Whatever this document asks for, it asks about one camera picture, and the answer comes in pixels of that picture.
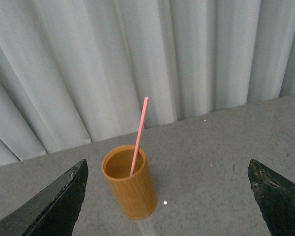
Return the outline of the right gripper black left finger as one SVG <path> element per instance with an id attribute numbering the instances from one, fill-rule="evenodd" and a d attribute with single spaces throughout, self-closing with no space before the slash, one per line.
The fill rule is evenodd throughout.
<path id="1" fill-rule="evenodd" d="M 0 220 L 0 236 L 70 236 L 88 180 L 82 159 L 14 212 Z"/>

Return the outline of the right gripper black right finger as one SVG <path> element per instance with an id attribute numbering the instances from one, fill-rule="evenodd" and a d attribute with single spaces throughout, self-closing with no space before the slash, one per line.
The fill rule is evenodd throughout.
<path id="1" fill-rule="evenodd" d="M 272 236 L 295 236 L 295 183 L 252 159 L 248 178 Z"/>

